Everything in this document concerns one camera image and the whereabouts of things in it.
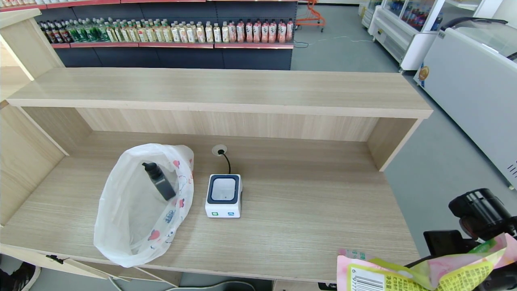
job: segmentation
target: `cable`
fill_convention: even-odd
[[[230,160],[228,159],[228,157],[222,153],[222,155],[226,158],[226,161],[228,162],[228,174],[231,174],[232,173],[232,166],[230,165]]]
[[[113,284],[113,286],[115,286],[115,288],[117,288],[118,291],[124,291],[124,290],[122,290],[117,285],[117,283],[115,283],[115,281],[113,281],[112,277],[109,277],[109,280]],[[173,290],[205,290],[205,289],[215,288],[215,287],[218,287],[218,286],[221,286],[221,285],[225,285],[225,284],[230,284],[230,283],[248,285],[251,288],[252,291],[256,291],[255,287],[253,287],[253,285],[251,285],[248,282],[243,282],[243,281],[224,281],[224,282],[221,282],[221,283],[218,283],[218,284],[215,284],[215,285],[204,286],[204,287],[172,287],[172,288],[169,288],[169,289],[164,290],[164,291],[173,291]]]

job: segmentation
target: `chest freezer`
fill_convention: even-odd
[[[517,186],[517,29],[504,20],[453,20],[414,79]]]

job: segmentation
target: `black cable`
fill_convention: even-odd
[[[232,165],[230,165],[230,160],[228,159],[228,157],[224,154],[224,150],[219,150],[217,151],[218,154],[220,155],[223,155],[224,158],[226,158],[226,161],[228,162],[228,174],[231,174],[232,173]]]

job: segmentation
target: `black bottle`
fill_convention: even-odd
[[[176,196],[176,192],[172,188],[171,183],[167,180],[167,177],[165,177],[156,163],[143,163],[142,166],[145,167],[145,171],[149,175],[151,182],[155,185],[161,196],[163,196],[163,199],[168,201]]]

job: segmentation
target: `pink bottle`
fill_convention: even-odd
[[[285,25],[284,21],[280,19],[280,23],[278,24],[278,42],[285,43],[285,31],[287,30],[287,25]]]
[[[240,19],[239,23],[237,23],[237,42],[244,42],[245,38],[244,22],[242,22],[242,19]]]
[[[231,20],[228,22],[228,34],[230,35],[230,42],[235,42],[237,40],[235,24]]]
[[[267,22],[267,19],[266,19],[266,21],[264,21],[264,23],[262,24],[262,39],[261,39],[261,41],[262,42],[267,42],[268,41],[268,35],[269,35],[269,22]]]
[[[277,23],[273,19],[269,25],[269,43],[275,43],[277,41]]]
[[[293,19],[289,18],[289,22],[287,23],[287,27],[285,30],[285,40],[291,41],[293,39]]]
[[[251,24],[251,19],[248,19],[248,23],[246,23],[246,42],[253,42],[253,24]]]
[[[255,24],[253,25],[253,42],[260,42],[261,31],[262,27],[260,24],[260,20],[257,19],[257,22],[255,22]]]

